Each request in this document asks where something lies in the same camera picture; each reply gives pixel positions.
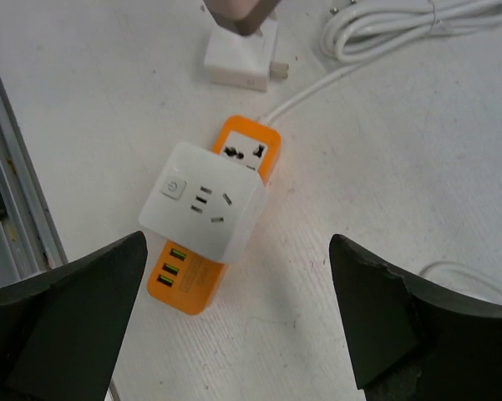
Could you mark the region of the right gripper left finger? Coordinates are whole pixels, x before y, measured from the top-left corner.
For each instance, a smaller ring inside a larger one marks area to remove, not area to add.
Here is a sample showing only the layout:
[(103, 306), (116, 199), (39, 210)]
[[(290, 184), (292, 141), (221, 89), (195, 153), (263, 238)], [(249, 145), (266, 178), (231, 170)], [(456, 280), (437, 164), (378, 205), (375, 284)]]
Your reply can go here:
[(104, 399), (147, 256), (136, 231), (0, 288), (0, 400)]

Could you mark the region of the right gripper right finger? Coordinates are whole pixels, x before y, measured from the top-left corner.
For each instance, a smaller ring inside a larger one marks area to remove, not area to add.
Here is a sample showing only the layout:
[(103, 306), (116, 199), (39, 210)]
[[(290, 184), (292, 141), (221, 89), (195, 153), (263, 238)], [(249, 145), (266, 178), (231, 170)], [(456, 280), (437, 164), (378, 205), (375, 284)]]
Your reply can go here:
[(336, 234), (332, 281), (368, 400), (502, 400), (502, 305), (454, 292)]

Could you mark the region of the orange power strip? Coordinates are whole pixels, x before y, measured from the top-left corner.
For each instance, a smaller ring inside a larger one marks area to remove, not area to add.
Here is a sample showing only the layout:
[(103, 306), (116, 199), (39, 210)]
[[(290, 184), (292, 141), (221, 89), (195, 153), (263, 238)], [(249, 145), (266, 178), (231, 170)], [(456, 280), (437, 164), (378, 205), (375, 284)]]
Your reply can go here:
[(147, 281), (153, 298), (188, 315), (210, 305), (264, 210), (280, 150), (276, 130), (233, 115), (211, 150), (179, 143), (171, 151), (139, 215), (166, 240)]

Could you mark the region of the white cube socket adapter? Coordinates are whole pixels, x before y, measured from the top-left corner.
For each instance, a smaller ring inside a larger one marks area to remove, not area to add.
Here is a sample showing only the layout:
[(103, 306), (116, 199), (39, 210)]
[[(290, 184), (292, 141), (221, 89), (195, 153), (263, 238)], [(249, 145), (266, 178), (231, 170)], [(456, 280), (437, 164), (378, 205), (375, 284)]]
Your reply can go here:
[(207, 260), (239, 261), (266, 204), (257, 172), (179, 143), (139, 214), (139, 223)]

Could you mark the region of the white charger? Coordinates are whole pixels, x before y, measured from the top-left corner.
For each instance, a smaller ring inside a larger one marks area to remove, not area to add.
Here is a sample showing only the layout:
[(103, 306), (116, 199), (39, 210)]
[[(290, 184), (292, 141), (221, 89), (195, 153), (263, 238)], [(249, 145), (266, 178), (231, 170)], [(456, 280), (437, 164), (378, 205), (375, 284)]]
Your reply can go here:
[(240, 36), (214, 27), (204, 67), (213, 84), (266, 92), (271, 79), (287, 79), (289, 64), (276, 60), (278, 21), (268, 18), (257, 33)]

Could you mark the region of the pink brown charger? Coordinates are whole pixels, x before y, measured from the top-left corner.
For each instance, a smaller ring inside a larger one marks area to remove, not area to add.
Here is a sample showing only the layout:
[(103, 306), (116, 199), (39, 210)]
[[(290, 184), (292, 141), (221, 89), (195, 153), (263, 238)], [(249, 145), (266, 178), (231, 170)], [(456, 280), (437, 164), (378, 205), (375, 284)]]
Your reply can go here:
[(248, 37), (269, 18), (280, 0), (204, 0), (216, 24), (230, 32)]

